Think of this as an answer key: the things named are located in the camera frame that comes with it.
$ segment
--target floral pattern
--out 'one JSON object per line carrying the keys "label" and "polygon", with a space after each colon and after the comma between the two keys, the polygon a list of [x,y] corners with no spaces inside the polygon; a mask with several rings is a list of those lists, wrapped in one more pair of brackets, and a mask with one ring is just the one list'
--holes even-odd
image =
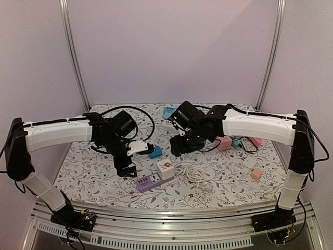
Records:
{"label": "floral pattern", "polygon": [[[95,105],[91,112],[100,113],[114,106],[117,105]],[[213,190],[202,191],[183,176],[177,176],[160,187],[139,193],[135,185],[137,178],[117,176],[111,155],[91,150],[90,146],[93,144],[90,142],[78,142],[72,144],[55,181],[55,186],[63,190],[70,199],[97,205],[151,209],[213,208],[277,199],[286,173],[271,141],[263,140],[262,146],[254,154],[248,154],[241,148],[232,148],[222,152],[193,152],[176,158],[171,154],[169,145],[169,139],[176,134],[165,130],[161,125],[163,108],[177,107],[178,104],[132,106],[142,108],[153,117],[156,130],[149,142],[163,150],[163,155],[157,159],[150,159],[148,155],[133,156],[132,161],[137,167],[138,178],[155,173],[158,159],[169,158],[175,168],[194,166],[203,169],[207,181],[214,187]],[[244,110],[252,110],[250,105],[237,106]],[[151,131],[150,120],[137,110],[126,111],[138,124],[137,139],[144,139]],[[119,111],[114,111],[108,116],[114,116],[117,112]],[[250,150],[250,142],[244,140],[244,145]],[[212,143],[206,144],[206,148],[212,146]],[[251,169],[243,164],[247,157],[255,158],[255,167],[263,172],[259,181],[250,177]]]}

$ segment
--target robotic arm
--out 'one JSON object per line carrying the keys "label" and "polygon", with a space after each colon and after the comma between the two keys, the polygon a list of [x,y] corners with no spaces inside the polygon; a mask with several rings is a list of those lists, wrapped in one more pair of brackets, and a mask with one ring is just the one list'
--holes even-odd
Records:
{"label": "robotic arm", "polygon": [[252,224],[257,232],[296,221],[294,204],[314,168],[314,138],[308,129],[310,122],[305,111],[274,115],[243,111],[233,105],[216,105],[204,114],[186,101],[171,119],[185,132],[170,139],[171,152],[176,157],[202,149],[206,140],[213,142],[217,136],[226,135],[262,138],[292,146],[287,177],[275,211],[252,217]]}
{"label": "robotic arm", "polygon": [[149,154],[153,145],[143,141],[129,142],[127,136],[137,129],[133,118],[121,111],[113,118],[103,118],[98,113],[45,122],[13,120],[5,147],[8,176],[24,184],[34,195],[41,198],[53,211],[51,221],[71,228],[92,231],[95,214],[88,210],[74,211],[69,199],[56,189],[31,164],[30,152],[43,147],[77,141],[91,141],[103,146],[114,158],[114,167],[121,177],[136,177],[136,167],[131,157],[134,153]]}

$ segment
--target white cube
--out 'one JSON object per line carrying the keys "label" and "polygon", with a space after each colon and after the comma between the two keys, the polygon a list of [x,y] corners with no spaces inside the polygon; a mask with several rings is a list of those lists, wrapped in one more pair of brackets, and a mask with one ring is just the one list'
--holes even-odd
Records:
{"label": "white cube", "polygon": [[162,180],[175,176],[175,168],[169,159],[157,161],[157,173]]}

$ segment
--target coiled white cord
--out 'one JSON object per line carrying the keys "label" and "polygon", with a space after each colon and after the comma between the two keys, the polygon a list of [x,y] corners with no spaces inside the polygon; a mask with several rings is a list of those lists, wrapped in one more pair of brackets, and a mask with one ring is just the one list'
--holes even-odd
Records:
{"label": "coiled white cord", "polygon": [[206,181],[202,170],[199,168],[194,168],[192,166],[175,168],[175,175],[184,176],[188,181],[196,184],[197,188],[200,188],[203,191],[213,190],[213,185]]}

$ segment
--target white wall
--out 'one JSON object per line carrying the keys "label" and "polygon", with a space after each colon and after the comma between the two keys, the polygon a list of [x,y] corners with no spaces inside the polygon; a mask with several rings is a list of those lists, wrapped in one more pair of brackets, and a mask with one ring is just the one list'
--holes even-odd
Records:
{"label": "white wall", "polygon": [[[58,0],[0,5],[0,142],[15,117],[40,121],[83,112]],[[66,145],[32,155],[36,170],[54,179]],[[0,169],[5,170],[4,157]],[[18,250],[35,199],[0,174],[0,248]]]}
{"label": "white wall", "polygon": [[91,104],[252,103],[278,1],[68,2]]}
{"label": "white wall", "polygon": [[[333,2],[294,0],[286,5],[279,48],[263,111],[308,112],[311,125],[333,154]],[[286,160],[290,148],[281,147]],[[324,157],[316,144],[316,158]],[[324,234],[333,249],[333,164],[315,166],[316,180],[304,197],[311,200]]]}

